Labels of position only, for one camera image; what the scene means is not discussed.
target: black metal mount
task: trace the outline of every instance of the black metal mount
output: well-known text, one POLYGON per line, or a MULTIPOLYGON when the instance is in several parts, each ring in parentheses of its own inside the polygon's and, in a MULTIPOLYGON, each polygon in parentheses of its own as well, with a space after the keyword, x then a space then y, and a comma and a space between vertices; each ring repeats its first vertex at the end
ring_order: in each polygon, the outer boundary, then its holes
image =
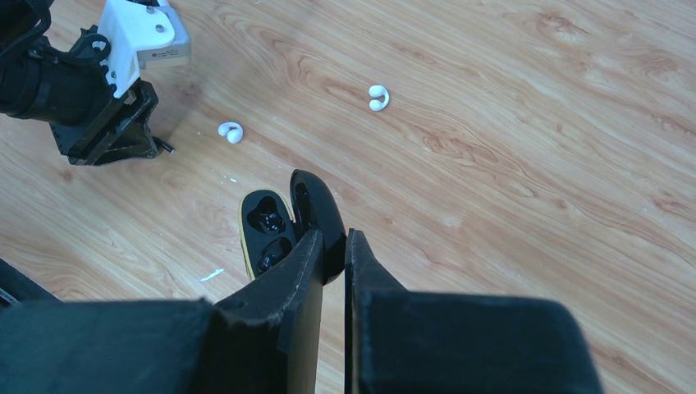
POLYGON ((113 97, 115 86, 100 64, 110 44, 96 26, 82 29, 66 53, 45 36, 21 49, 8 51, 16 58, 0 59, 0 112, 48 122, 71 164, 99 166, 174 150, 151 136, 148 120, 158 97, 150 83, 138 79, 122 97, 113 97))

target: white bracket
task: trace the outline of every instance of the white bracket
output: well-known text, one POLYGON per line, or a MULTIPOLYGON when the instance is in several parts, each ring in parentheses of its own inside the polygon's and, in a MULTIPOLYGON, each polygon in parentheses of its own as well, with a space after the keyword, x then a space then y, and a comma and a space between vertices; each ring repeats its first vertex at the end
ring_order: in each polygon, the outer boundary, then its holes
POLYGON ((108 66, 107 81, 116 85, 116 99, 140 78, 138 51, 165 48, 174 41, 175 34, 164 12, 127 0, 107 0, 97 33, 111 44, 111 53, 104 62, 108 66))

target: wood grain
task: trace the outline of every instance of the wood grain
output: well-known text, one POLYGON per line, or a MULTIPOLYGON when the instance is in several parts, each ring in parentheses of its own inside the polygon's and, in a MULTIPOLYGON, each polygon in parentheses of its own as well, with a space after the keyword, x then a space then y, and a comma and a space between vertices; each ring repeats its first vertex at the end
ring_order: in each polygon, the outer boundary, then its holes
MULTIPOLYGON (((52 42, 102 5, 57 2, 52 42)), ((219 300, 247 282, 240 198, 299 167, 408 288, 559 300, 607 392, 694 392, 696 3, 172 5, 193 61, 144 78, 176 153, 71 167, 47 125, 2 118, 5 260, 65 300, 219 300)), ((342 388, 342 296, 325 290, 319 392, 342 388)))

